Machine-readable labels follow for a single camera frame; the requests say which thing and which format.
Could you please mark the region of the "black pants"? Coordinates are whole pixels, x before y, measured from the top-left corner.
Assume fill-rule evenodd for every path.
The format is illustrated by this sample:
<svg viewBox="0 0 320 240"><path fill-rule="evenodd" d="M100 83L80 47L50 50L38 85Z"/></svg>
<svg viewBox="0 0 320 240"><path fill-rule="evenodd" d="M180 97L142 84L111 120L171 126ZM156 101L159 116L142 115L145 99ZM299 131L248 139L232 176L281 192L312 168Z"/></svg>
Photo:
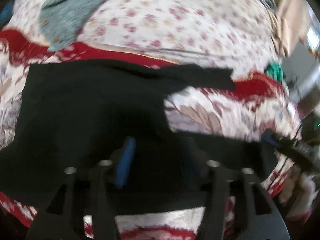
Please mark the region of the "black pants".
<svg viewBox="0 0 320 240"><path fill-rule="evenodd" d="M114 159L128 138L132 162L110 201L118 215L198 207L207 180L199 165L215 159L227 168L252 168L266 178L258 143L192 132L174 133L164 100L186 87L231 90L228 69L197 65L151 69L117 60L32 65L22 93L13 142L1 150L1 192L40 207L66 181L65 169L92 169Z"/></svg>

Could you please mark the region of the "red white floral blanket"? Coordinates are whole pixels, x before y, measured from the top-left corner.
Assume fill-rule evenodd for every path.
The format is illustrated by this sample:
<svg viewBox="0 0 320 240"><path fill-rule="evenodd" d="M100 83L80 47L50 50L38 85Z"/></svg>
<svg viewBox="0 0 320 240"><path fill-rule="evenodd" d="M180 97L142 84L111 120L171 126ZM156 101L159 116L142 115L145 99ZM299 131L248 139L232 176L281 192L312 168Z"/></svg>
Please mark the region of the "red white floral blanket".
<svg viewBox="0 0 320 240"><path fill-rule="evenodd" d="M131 51L99 49L75 42L56 53L31 42L16 29L1 31L1 146L14 138L21 91L31 63L69 62L86 59L115 59L150 68L170 61ZM299 117L288 101L284 86L259 72L237 79L235 92L188 89L168 100L166 114L170 127L181 131L208 132L228 138L256 141L268 128L293 136ZM200 221L198 208L162 215L127 217L121 228L123 239L194 239Z"/></svg>

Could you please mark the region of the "green item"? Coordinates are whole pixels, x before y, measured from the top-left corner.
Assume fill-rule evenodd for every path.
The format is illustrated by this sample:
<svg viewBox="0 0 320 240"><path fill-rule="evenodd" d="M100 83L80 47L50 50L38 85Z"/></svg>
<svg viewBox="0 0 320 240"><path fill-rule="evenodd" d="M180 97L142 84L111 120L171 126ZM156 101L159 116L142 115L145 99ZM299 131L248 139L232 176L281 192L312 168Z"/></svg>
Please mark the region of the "green item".
<svg viewBox="0 0 320 240"><path fill-rule="evenodd" d="M285 74L281 68L281 65L277 62L269 63L264 73L278 83L283 83L283 80L285 78Z"/></svg>

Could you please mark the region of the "beige cloth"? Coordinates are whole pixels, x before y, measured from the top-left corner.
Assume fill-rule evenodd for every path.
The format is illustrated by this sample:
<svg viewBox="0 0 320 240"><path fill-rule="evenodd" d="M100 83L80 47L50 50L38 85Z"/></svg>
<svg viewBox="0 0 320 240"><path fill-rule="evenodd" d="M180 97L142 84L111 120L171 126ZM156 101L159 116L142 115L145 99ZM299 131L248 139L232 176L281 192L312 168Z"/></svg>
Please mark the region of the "beige cloth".
<svg viewBox="0 0 320 240"><path fill-rule="evenodd" d="M276 53L289 57L311 25L309 5L306 0L274 0L276 12L269 13Z"/></svg>

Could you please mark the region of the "floral bed sheet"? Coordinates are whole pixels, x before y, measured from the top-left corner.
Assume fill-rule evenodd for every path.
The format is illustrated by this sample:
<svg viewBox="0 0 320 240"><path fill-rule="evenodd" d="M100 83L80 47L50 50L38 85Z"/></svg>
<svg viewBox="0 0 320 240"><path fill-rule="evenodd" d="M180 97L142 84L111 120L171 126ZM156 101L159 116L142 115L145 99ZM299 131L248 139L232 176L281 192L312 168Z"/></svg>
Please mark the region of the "floral bed sheet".
<svg viewBox="0 0 320 240"><path fill-rule="evenodd" d="M40 30L46 0L15 0L8 28L49 47ZM278 55L259 0L106 0L76 41L180 63L262 72Z"/></svg>

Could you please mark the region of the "teal fleece jacket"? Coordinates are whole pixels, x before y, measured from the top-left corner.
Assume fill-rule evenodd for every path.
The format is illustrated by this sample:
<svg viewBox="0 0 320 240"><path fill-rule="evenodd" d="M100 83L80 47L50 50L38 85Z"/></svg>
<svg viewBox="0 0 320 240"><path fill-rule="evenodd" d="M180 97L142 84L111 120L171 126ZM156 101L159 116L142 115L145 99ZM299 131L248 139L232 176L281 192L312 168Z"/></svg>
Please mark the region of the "teal fleece jacket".
<svg viewBox="0 0 320 240"><path fill-rule="evenodd" d="M49 52L59 51L77 40L80 29L106 0L46 0L40 12L40 30Z"/></svg>

